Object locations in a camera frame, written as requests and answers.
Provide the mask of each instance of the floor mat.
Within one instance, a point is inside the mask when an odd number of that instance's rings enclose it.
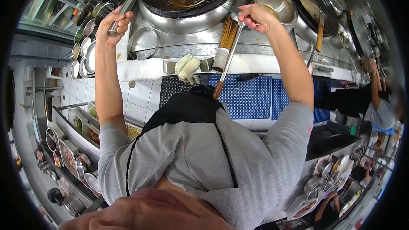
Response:
[[[219,101],[226,103],[232,119],[263,119],[270,117],[271,77],[259,76],[252,80],[239,82],[236,77],[227,75]],[[207,84],[216,87],[220,75],[208,77]]]
[[[316,95],[322,93],[325,81],[314,80],[314,92]],[[285,106],[289,104],[287,92],[284,89],[282,79],[272,80],[272,110],[271,120],[277,120]],[[330,110],[314,109],[314,123],[328,121],[330,119]]]
[[[200,84],[207,84],[207,75],[199,75]],[[162,79],[162,86],[160,88],[160,100],[159,107],[161,108],[165,105],[168,100],[176,93],[181,93],[183,91],[188,91],[192,89],[193,86],[198,84],[184,83],[179,80],[178,77],[166,77]]]

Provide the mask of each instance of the gray shirt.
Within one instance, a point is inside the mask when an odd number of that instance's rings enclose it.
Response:
[[[381,99],[378,110],[375,109],[372,102],[369,104],[364,120],[371,121],[382,129],[390,129],[396,123],[395,118],[393,118],[391,104],[384,99]]]
[[[220,137],[212,123],[165,124],[142,135],[132,152],[130,193],[154,187],[163,174],[185,192],[210,202],[237,229],[254,229],[283,203],[299,180],[313,112],[290,103],[261,140],[219,109],[216,122],[228,148],[238,188]],[[101,127],[98,179],[110,205],[126,196],[125,175],[131,146],[111,124]]]

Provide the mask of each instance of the metal ladle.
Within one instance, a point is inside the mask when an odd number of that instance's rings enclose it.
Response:
[[[220,76],[219,82],[217,83],[216,88],[214,89],[214,92],[213,92],[213,98],[215,100],[218,100],[219,97],[220,97],[220,94],[222,93],[223,84],[225,82],[226,75],[228,74],[229,67],[232,64],[232,59],[233,59],[234,51],[236,50],[238,38],[240,37],[241,31],[246,26],[246,24],[244,24],[244,22],[241,22],[238,19],[237,14],[230,13],[230,17],[238,23],[238,30],[237,30],[236,36],[234,38],[232,48],[230,49],[230,53],[229,53],[228,60],[226,62],[225,70],[223,71],[222,75]]]

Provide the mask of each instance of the towel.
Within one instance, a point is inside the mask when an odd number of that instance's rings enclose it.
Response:
[[[117,64],[120,82],[162,79],[162,59],[127,60]]]

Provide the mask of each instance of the cook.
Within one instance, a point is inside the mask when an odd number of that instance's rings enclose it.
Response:
[[[379,92],[378,75],[375,61],[370,59],[372,81],[362,89],[338,89],[335,92],[325,90],[321,98],[316,98],[316,108],[338,110],[341,114],[371,121],[382,129],[390,129],[396,120],[403,123],[405,115],[404,91],[399,88],[395,94]]]
[[[61,229],[250,230],[284,201],[305,160],[313,127],[313,82],[279,20],[258,4],[240,8],[239,19],[269,39],[290,101],[266,137],[261,140],[232,121],[211,88],[196,86],[175,94],[130,144],[115,45],[133,13],[118,14],[117,8],[101,22],[95,50],[98,180],[110,206]],[[119,22],[118,37],[107,35],[113,22]]]

